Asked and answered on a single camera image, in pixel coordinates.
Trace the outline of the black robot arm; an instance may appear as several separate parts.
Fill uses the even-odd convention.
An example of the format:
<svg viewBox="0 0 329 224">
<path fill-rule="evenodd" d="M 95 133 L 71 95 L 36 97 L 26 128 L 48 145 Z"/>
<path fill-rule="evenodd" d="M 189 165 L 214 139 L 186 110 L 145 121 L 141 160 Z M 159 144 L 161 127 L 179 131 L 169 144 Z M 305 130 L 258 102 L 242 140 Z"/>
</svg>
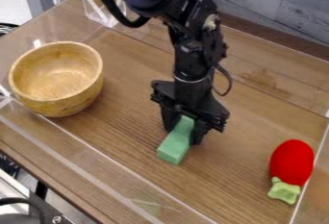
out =
<svg viewBox="0 0 329 224">
<path fill-rule="evenodd" d="M 158 103 L 165 129 L 171 132 L 183 117 L 193 120 L 187 134 L 197 145 L 209 131 L 223 131 L 230 112 L 215 100 L 226 93 L 214 87 L 214 74 L 229 71 L 219 62 L 227 57 L 221 15 L 213 0 L 123 0 L 139 16 L 131 20 L 115 0 L 100 0 L 120 24 L 145 26 L 158 18 L 167 26 L 175 49 L 174 79 L 151 82 L 151 100 Z"/>
</svg>

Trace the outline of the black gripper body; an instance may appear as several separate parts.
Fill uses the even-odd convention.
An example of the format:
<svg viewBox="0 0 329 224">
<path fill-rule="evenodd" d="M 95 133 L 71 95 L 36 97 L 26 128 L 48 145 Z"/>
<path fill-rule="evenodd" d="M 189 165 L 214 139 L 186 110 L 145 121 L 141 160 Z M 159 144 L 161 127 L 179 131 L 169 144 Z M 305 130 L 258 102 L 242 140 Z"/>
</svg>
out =
<svg viewBox="0 0 329 224">
<path fill-rule="evenodd" d="M 150 99 L 162 106 L 181 105 L 181 115 L 207 122 L 211 129 L 222 132 L 230 112 L 215 100 L 213 94 L 214 74 L 187 82 L 175 78 L 173 81 L 151 82 Z"/>
</svg>

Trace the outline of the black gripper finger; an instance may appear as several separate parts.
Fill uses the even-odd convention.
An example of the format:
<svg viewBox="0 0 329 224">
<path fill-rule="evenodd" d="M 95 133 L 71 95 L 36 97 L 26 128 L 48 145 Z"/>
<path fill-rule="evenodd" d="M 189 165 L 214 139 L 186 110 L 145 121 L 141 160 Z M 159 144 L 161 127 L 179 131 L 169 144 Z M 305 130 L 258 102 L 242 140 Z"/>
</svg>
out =
<svg viewBox="0 0 329 224">
<path fill-rule="evenodd" d="M 190 144 L 191 145 L 199 145 L 202 143 L 203 136 L 207 134 L 210 129 L 211 129 L 211 126 L 207 122 L 202 120 L 194 121 L 194 127 L 190 132 Z"/>
<path fill-rule="evenodd" d="M 161 116 L 165 130 L 171 132 L 181 121 L 181 105 L 162 106 Z"/>
</svg>

